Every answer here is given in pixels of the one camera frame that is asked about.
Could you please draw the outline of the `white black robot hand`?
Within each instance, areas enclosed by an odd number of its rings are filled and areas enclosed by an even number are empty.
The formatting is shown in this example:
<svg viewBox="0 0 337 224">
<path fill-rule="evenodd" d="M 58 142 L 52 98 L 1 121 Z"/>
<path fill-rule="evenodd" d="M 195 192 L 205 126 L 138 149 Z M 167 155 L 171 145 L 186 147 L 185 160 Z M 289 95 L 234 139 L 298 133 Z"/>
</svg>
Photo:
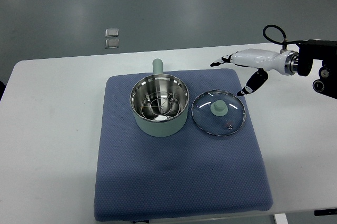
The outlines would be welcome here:
<svg viewBox="0 0 337 224">
<path fill-rule="evenodd" d="M 257 91 L 268 79 L 268 72 L 275 70 L 288 76 L 298 72 L 298 53 L 286 50 L 282 53 L 261 49 L 246 49 L 222 56 L 210 64 L 211 67 L 230 63 L 242 67 L 255 68 L 257 71 L 250 77 L 246 85 L 237 93 L 244 96 Z"/>
</svg>

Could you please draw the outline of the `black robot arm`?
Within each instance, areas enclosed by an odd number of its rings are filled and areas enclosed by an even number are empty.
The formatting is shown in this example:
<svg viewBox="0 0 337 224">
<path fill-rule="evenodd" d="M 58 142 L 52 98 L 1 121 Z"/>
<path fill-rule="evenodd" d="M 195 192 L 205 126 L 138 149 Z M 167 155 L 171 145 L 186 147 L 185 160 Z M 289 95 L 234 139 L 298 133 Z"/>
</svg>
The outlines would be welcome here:
<svg viewBox="0 0 337 224">
<path fill-rule="evenodd" d="M 298 75 L 308 76 L 315 68 L 318 78 L 313 81 L 313 90 L 336 99 L 336 41 L 309 39 L 297 46 Z"/>
</svg>

